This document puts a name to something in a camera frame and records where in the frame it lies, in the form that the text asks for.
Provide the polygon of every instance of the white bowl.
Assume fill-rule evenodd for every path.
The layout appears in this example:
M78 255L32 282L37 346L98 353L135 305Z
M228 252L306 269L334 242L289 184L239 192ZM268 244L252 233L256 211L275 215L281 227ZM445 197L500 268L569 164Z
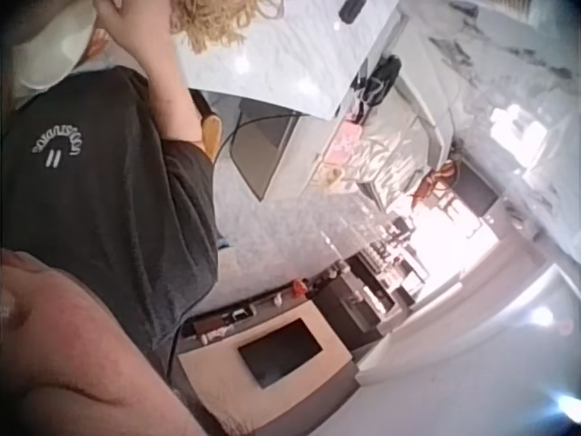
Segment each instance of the white bowl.
M58 84L81 59L96 18L91 0L68 5L34 39L15 47L15 80L35 90Z

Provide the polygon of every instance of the decorative item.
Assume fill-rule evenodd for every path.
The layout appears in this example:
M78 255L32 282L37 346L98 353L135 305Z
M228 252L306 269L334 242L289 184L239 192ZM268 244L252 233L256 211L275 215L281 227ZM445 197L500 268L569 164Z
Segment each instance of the decorative item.
M268 15L265 8L276 8ZM240 44L244 36L239 32L248 27L257 15L278 19L284 15L284 0L174 0L172 30L185 32L195 53L208 49L211 43Z

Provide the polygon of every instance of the floor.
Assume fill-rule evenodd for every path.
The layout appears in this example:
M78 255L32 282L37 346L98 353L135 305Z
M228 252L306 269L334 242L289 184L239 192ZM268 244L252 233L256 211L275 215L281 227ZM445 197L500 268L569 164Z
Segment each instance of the floor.
M240 99L220 94L207 99L226 137L238 119ZM377 208L359 193L308 190L299 198L260 203L228 152L225 147L216 163L214 202L218 228L231 248L220 252L218 283L192 314L312 276L376 239L369 214Z

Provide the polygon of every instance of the hand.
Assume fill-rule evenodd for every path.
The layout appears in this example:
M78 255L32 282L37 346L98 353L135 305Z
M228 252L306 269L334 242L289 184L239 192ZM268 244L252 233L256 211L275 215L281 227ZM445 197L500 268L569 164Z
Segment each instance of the hand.
M171 0L93 0L103 27L143 69L174 54L170 32Z

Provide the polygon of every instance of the white countertop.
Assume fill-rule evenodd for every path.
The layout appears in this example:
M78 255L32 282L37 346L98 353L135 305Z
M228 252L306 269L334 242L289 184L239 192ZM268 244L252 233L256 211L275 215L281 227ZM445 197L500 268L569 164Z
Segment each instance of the white countertop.
M241 45L195 54L179 37L191 88L251 98L331 119L398 0L368 0L352 25L345 0L286 0L280 20L256 20Z

